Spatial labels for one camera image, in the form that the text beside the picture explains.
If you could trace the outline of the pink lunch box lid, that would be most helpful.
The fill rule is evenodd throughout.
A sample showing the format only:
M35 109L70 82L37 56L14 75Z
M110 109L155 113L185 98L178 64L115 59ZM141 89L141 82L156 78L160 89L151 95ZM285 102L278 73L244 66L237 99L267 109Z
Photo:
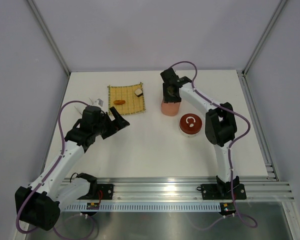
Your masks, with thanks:
M181 102L165 102L164 99L161 102L162 111L178 111L180 109Z

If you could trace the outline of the red round bowl lid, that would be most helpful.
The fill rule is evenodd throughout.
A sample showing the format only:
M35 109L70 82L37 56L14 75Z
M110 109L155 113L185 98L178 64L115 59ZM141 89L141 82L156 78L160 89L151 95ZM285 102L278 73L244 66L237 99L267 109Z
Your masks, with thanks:
M187 113L184 114L179 120L179 126L181 127L199 127L202 128L203 122L202 119L194 114L194 113Z

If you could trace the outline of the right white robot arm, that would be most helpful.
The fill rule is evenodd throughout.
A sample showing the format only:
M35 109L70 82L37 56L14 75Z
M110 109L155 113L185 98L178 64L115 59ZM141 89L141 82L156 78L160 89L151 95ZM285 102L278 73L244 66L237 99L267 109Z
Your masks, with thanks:
M204 116L204 133L214 147L217 160L216 184L211 189L219 199L231 198L235 185L240 183L231 160L231 143L238 130L232 105L214 101L200 92L188 77L179 77L171 67L160 76L164 103L176 104L185 100Z

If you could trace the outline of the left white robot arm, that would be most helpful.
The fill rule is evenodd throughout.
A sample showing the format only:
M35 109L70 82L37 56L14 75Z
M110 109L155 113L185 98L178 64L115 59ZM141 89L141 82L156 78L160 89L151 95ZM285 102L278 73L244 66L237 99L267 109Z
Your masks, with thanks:
M103 196L98 179L87 173L80 173L66 187L61 188L66 175L72 167L100 136L106 139L128 127L115 107L110 108L114 119L95 105L87 105L67 134L61 134L61 150L44 172L28 187L19 187L15 192L16 220L19 232L23 221L42 230L51 230L60 217L60 213L76 200L90 200Z

